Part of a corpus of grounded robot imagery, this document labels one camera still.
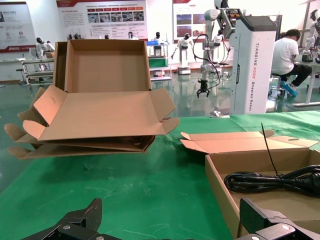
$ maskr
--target flattened cardboard box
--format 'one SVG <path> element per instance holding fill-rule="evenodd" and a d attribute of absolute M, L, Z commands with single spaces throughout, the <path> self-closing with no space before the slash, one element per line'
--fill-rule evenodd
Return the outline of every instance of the flattened cardboard box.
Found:
<path fill-rule="evenodd" d="M 32 101 L 30 108 L 27 111 L 18 114 L 18 117 L 23 122 L 25 120 L 34 121 L 43 126 L 47 126 L 46 121 L 38 113 L 34 107 L 34 103 L 44 94 L 45 90 L 40 87 L 34 100 Z M 121 151 L 133 151 L 133 152 L 144 152 L 148 146 L 154 141 L 154 136 L 138 136 L 138 137 L 108 137 L 108 138 L 90 138 L 88 139 L 75 139 L 72 141 L 58 140 L 58 141 L 38 141 L 30 134 L 23 131 L 17 125 L 8 123 L 4 126 L 5 132 L 15 143 L 29 143 L 32 145 L 52 143 L 63 146 L 74 146 L 74 147 L 89 147 L 89 148 L 102 148 L 110 150 L 121 150 Z"/>
<path fill-rule="evenodd" d="M 22 122 L 24 120 L 31 120 L 45 126 L 47 125 L 46 121 L 33 106 L 44 92 L 45 90 L 40 87 L 30 108 L 18 114 Z M 29 143 L 35 149 L 30 150 L 21 146 L 9 147 L 9 153 L 19 159 L 115 153 L 145 153 L 155 140 L 155 136 L 137 136 L 75 139 L 73 141 L 61 140 L 47 143 L 46 141 L 38 141 L 12 123 L 6 124 L 4 129 L 15 143 Z"/>
<path fill-rule="evenodd" d="M 68 93 L 151 90 L 147 46 L 142 40 L 58 42 L 55 61 L 54 85 Z"/>
<path fill-rule="evenodd" d="M 285 190 L 243 194 L 230 192 L 226 188 L 224 178 L 231 173 L 243 171 L 275 175 L 261 133 L 183 135 L 190 139 L 187 141 L 194 143 L 187 148 L 195 147 L 197 151 L 210 152 L 205 157 L 206 175 L 234 239 L 248 234 L 240 223 L 241 198 L 249 198 L 260 208 L 281 212 L 298 226 L 320 234 L 320 202 L 317 198 Z M 216 145 L 209 147 L 206 141 Z M 309 149 L 317 141 L 275 136 L 268 137 L 267 142 L 274 164 L 283 174 L 310 165 L 320 165 L 320 152 Z"/>
<path fill-rule="evenodd" d="M 33 104 L 48 123 L 23 121 L 39 141 L 166 135 L 179 118 L 165 88 L 155 91 L 66 93 L 51 85 Z"/>

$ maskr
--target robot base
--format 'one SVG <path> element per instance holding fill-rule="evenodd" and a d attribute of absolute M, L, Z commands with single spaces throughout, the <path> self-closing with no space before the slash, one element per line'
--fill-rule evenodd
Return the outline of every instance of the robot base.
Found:
<path fill-rule="evenodd" d="M 190 75 L 191 74 L 191 70 L 190 67 L 178 67 L 178 74 L 180 75 Z"/>

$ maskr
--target blue shoe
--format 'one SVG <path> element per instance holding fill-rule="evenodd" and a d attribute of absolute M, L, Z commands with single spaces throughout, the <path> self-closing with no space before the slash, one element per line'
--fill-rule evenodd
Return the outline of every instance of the blue shoe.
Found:
<path fill-rule="evenodd" d="M 297 91 L 296 91 L 296 86 L 293 84 L 286 84 L 286 82 L 281 81 L 282 86 L 285 90 L 287 90 L 292 96 L 296 97 L 298 95 Z"/>

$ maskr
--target black cable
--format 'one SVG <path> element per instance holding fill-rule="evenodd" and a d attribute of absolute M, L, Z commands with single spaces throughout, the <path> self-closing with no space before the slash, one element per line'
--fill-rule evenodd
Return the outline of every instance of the black cable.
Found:
<path fill-rule="evenodd" d="M 263 124 L 262 132 L 275 176 L 256 172 L 239 171 L 224 178 L 225 186 L 236 193 L 263 193 L 285 189 L 314 197 L 320 197 L 320 165 L 306 166 L 285 175 L 279 174 L 273 162 Z"/>

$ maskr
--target poster photo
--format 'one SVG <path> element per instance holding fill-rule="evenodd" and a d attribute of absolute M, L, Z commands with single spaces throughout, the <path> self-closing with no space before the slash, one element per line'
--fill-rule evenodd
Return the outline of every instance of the poster photo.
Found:
<path fill-rule="evenodd" d="M 57 0 L 63 34 L 67 39 L 126 39 L 129 32 L 148 39 L 146 0 Z"/>
<path fill-rule="evenodd" d="M 0 2 L 0 53 L 29 52 L 36 37 L 26 2 Z"/>
<path fill-rule="evenodd" d="M 205 12 L 209 9 L 207 0 L 173 0 L 173 39 L 177 41 L 187 33 L 192 39 L 205 34 Z"/>

